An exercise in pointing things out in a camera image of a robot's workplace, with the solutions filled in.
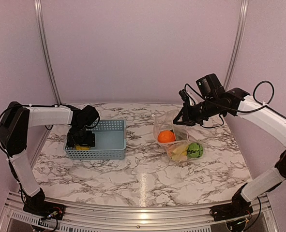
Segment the yellow toy lemon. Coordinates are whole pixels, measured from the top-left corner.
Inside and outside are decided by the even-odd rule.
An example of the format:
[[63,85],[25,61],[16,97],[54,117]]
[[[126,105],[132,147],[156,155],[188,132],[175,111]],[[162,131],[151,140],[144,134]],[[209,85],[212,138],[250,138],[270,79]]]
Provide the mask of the yellow toy lemon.
[[76,150],[89,150],[90,147],[89,147],[89,146],[79,146],[79,145],[76,145],[76,146],[75,146],[75,149],[76,149]]

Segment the clear zip top bag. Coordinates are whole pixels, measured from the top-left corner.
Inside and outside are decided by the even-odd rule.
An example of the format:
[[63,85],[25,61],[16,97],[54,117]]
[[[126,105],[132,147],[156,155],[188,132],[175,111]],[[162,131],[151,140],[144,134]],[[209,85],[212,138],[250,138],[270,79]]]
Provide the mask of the clear zip top bag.
[[179,110],[170,110],[154,117],[153,136],[167,156],[174,162],[199,159],[204,154],[201,145],[184,125],[175,125],[173,119]]

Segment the orange toy fruit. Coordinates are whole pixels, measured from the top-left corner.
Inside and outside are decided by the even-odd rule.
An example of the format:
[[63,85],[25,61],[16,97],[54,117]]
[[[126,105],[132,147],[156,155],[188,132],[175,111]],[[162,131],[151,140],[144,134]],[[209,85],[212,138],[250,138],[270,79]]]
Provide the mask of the orange toy fruit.
[[158,142],[160,143],[171,143],[176,140],[174,132],[170,130],[164,130],[158,135]]

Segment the yellow toy bananas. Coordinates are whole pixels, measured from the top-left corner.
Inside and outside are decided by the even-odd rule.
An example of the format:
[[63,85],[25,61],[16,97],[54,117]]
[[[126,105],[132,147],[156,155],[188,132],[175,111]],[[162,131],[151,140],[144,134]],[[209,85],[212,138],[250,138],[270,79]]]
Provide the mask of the yellow toy bananas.
[[168,149],[168,156],[170,157],[171,160],[175,162],[186,161],[188,159],[187,158],[188,147],[189,147],[188,144],[171,146]]

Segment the green toy pepper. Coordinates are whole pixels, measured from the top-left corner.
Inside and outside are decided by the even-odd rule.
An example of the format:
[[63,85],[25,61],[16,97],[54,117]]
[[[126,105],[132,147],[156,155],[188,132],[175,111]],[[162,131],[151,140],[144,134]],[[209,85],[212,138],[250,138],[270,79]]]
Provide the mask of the green toy pepper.
[[175,136],[175,140],[176,140],[176,141],[183,140],[182,133],[180,133],[179,131],[175,131],[175,130],[172,130],[172,132],[174,133],[174,136]]

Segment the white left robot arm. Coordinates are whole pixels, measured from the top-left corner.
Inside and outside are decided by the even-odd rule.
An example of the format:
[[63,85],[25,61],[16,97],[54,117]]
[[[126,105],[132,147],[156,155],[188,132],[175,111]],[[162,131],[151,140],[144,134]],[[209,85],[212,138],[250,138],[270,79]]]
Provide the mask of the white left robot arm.
[[45,194],[37,183],[27,157],[28,130],[37,126],[69,125],[72,146],[93,147],[91,129],[100,115],[91,105],[78,109],[72,105],[22,105],[11,102],[0,115],[0,149],[5,153],[11,173],[18,182],[25,206],[39,215],[49,211]]

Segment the grey plastic basket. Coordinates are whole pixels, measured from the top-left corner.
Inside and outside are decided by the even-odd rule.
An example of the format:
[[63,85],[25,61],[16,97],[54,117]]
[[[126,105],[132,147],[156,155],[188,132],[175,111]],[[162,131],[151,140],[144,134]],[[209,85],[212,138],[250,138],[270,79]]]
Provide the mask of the grey plastic basket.
[[73,160],[121,160],[124,159],[127,144],[126,120],[110,119],[94,122],[87,131],[95,138],[95,146],[89,149],[76,149],[66,142],[66,154]]

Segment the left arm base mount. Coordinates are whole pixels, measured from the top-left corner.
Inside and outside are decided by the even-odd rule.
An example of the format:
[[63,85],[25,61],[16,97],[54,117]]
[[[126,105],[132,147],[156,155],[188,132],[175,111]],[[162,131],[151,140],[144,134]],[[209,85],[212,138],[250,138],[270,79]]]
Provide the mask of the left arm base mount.
[[65,213],[65,205],[44,201],[44,204],[38,208],[32,208],[24,204],[23,211],[41,216],[43,219],[54,218],[62,220]]

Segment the left aluminium frame post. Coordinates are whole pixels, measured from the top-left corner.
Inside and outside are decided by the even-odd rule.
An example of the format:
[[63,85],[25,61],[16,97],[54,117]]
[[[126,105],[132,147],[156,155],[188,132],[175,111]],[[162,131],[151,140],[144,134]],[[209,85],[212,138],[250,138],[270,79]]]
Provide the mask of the left aluminium frame post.
[[38,30],[39,30],[39,37],[41,41],[41,46],[43,50],[43,55],[44,55],[44,60],[45,60],[45,65],[46,69],[48,72],[48,77],[49,81],[52,87],[52,92],[55,98],[55,101],[58,105],[61,104],[61,98],[59,94],[59,90],[57,87],[52,63],[51,63],[51,58],[49,54],[49,48],[48,48],[48,43],[47,43],[47,38],[46,38],[46,32],[45,32],[45,23],[44,23],[44,15],[43,15],[43,9],[42,9],[42,1],[41,0],[35,0],[34,1],[34,7],[35,7],[35,13],[36,13],[36,18],[37,18],[37,25],[38,25]]

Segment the aluminium frame post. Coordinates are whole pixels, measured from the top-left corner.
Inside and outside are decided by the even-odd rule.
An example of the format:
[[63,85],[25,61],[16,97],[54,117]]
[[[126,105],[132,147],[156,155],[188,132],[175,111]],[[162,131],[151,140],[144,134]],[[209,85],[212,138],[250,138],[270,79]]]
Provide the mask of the aluminium frame post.
[[45,60],[45,65],[46,69],[48,72],[48,77],[49,81],[52,87],[52,92],[55,98],[55,101],[58,105],[61,104],[61,98],[59,94],[59,90],[57,87],[52,63],[51,63],[51,58],[49,54],[49,48],[48,48],[48,43],[47,43],[47,38],[46,38],[46,32],[45,32],[45,23],[44,23],[44,15],[43,15],[43,9],[42,9],[42,1],[41,0],[35,0],[34,1],[34,7],[35,7],[35,13],[36,13],[36,18],[37,18],[37,25],[38,25],[38,30],[39,30],[39,37],[41,41],[41,46],[43,50],[43,55],[44,55],[44,60]]
[[242,40],[243,40],[243,36],[245,32],[248,6],[249,6],[248,0],[241,1],[236,36],[234,39],[233,49],[232,49],[230,61],[229,61],[226,76],[225,76],[225,82],[224,82],[225,90],[229,90],[230,84],[233,79],[235,65],[238,59],[239,51],[241,49]]

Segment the aluminium front rail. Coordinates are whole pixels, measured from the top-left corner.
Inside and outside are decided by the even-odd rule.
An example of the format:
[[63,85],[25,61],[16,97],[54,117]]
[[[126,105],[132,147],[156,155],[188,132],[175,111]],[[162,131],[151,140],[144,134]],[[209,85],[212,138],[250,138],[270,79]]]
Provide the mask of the aluminium front rail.
[[187,206],[134,207],[75,203],[47,199],[65,206],[61,220],[40,221],[23,211],[20,194],[10,192],[0,217],[0,232],[28,232],[34,227],[59,232],[230,232],[245,226],[247,232],[279,231],[267,196],[252,202],[253,213],[214,221],[213,203]]

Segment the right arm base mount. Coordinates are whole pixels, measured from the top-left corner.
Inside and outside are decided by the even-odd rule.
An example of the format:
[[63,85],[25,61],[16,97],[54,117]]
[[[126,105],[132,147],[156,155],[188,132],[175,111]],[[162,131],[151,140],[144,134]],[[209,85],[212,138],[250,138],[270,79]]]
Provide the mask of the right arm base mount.
[[215,205],[210,208],[210,215],[214,221],[228,220],[232,218],[238,218],[245,215],[251,215],[253,208],[249,205],[244,208],[234,207],[233,203]]

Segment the right aluminium frame post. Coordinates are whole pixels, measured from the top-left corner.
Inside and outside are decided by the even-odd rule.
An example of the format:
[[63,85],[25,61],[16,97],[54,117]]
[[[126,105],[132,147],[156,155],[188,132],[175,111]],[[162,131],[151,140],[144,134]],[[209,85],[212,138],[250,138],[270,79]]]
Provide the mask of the right aluminium frame post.
[[241,1],[236,36],[234,39],[233,49],[232,49],[230,61],[229,61],[226,76],[225,76],[225,82],[224,82],[225,90],[229,90],[230,84],[233,79],[235,65],[238,59],[239,51],[241,49],[242,40],[243,40],[243,36],[245,32],[248,6],[249,6],[248,0]]

